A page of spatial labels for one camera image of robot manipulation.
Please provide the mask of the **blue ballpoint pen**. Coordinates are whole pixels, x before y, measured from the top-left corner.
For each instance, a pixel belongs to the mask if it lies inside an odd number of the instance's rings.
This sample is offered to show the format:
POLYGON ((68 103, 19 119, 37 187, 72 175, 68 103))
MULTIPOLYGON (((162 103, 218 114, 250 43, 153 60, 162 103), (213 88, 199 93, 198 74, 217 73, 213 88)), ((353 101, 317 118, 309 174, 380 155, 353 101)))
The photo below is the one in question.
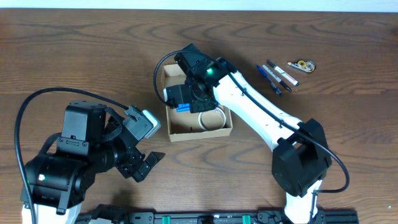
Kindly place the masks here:
POLYGON ((275 83, 271 80, 267 72, 260 67, 259 65, 256 65, 256 68, 260 72, 260 74, 270 83, 272 90, 279 96, 282 96, 281 90, 275 85, 275 83))

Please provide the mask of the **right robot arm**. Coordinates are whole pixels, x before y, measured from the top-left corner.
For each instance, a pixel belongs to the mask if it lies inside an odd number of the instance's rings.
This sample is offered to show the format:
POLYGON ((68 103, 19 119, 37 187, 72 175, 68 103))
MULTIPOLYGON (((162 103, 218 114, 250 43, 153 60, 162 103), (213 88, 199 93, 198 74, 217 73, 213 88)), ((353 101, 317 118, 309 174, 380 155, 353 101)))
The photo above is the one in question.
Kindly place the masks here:
POLYGON ((325 133, 314 119, 306 123, 273 105, 228 61, 213 59, 193 44, 174 57, 186 75, 167 101, 177 110, 204 113, 223 105, 245 121, 272 151, 272 175, 286 192, 284 213, 292 223, 310 223, 317 215, 315 195, 331 166, 325 133))

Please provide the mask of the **blue plastic case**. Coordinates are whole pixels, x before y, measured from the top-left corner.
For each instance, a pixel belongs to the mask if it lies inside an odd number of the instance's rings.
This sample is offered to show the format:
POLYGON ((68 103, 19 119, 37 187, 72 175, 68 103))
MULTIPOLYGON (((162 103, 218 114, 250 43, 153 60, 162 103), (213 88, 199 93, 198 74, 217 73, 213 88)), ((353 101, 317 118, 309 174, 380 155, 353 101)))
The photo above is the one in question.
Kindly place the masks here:
POLYGON ((178 113, 185 112, 185 111, 190 111, 190 103, 178 104, 176 110, 177 110, 178 113))

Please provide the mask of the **brown cardboard box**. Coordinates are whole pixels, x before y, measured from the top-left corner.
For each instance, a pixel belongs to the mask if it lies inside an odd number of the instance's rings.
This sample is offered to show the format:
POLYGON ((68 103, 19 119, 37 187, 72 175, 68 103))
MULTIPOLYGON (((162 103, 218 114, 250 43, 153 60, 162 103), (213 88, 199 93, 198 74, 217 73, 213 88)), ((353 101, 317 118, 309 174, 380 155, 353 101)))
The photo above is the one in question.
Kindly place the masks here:
POLYGON ((223 105, 219 105, 219 107, 226 113, 225 127, 214 131, 205 131, 198 124, 199 113, 191 113, 189 111, 178 113, 176 109, 166 106, 167 132, 170 141, 177 142, 229 136, 233 129, 231 111, 223 105))

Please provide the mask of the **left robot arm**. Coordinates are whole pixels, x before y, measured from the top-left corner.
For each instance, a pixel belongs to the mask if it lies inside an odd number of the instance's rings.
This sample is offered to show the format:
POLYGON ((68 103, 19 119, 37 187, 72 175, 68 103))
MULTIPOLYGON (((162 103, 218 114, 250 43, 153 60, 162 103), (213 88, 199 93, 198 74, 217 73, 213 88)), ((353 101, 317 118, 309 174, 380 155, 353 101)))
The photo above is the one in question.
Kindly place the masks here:
POLYGON ((121 116, 101 103, 71 102, 62 132, 51 135, 25 165, 33 204, 22 195, 23 222, 75 223, 96 175, 112 168, 126 179, 143 181, 165 154, 145 155, 136 146, 160 126, 152 113, 135 106, 121 116), (31 207, 34 215, 28 213, 31 207))

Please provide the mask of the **white tape roll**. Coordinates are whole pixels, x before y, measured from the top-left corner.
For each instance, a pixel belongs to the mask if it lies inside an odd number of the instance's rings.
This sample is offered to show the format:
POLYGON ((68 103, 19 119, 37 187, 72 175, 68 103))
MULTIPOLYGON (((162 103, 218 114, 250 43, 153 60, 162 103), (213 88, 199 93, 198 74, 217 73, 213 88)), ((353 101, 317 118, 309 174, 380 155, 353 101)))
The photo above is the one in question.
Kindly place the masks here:
POLYGON ((205 131, 223 129, 226 125, 226 113, 220 107, 201 112, 198 115, 198 124, 205 131))

